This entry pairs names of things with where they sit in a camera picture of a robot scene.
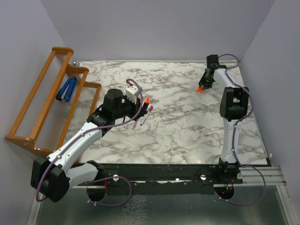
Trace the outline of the black orange highlighter pen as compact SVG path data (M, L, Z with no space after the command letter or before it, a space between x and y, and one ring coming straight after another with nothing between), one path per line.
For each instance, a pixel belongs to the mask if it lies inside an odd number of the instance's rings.
M144 110L147 110L149 103L150 103L150 98L147 97L147 99L146 99L146 100L144 101L144 103L143 103L142 108L143 108Z

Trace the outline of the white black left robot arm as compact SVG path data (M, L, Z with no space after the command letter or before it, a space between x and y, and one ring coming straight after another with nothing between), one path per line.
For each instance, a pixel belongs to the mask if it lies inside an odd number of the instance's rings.
M52 202L58 202L73 186L89 181L93 185L100 184L104 178L101 165L89 161L75 168L73 164L94 142L117 126L116 120L125 117L137 120L146 114L147 107L139 86L130 86L125 92L108 90L102 105L75 136L49 156L38 156L34 160L30 185L36 191L36 201L40 202L38 195L43 194Z

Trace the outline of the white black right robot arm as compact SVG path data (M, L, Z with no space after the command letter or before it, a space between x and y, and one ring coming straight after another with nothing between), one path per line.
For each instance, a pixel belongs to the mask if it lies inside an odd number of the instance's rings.
M213 63L205 69L199 81L202 90L212 88L213 83L218 83L224 88L219 107L220 116L224 122L224 141L221 156L219 158L220 169L216 170L215 177L220 183L228 182L237 171L238 144L241 122L248 112L249 93L246 87L237 84L227 74L227 66Z

